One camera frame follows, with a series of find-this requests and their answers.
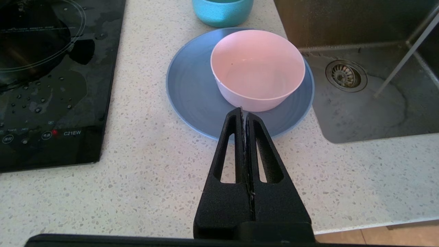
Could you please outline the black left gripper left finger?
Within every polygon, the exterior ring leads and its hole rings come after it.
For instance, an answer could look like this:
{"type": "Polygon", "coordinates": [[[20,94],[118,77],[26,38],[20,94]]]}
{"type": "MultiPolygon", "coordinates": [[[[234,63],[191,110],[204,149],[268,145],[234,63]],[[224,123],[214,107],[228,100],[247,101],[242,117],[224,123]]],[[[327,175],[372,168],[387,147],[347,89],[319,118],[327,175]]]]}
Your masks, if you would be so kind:
{"type": "Polygon", "coordinates": [[[213,161],[193,221],[195,239],[233,239],[235,228],[252,219],[242,109],[224,121],[213,161]],[[235,136],[235,183],[221,182],[229,137],[235,136]]]}

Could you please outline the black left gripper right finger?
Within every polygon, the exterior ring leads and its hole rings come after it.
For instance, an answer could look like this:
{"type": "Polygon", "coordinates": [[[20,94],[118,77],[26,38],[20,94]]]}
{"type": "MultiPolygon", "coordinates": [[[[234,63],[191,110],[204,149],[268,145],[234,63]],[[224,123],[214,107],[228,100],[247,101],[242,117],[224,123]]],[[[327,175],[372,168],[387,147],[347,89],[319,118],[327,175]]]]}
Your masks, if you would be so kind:
{"type": "Polygon", "coordinates": [[[246,117],[246,163],[256,221],[311,223],[263,120],[251,113],[246,117]]]}

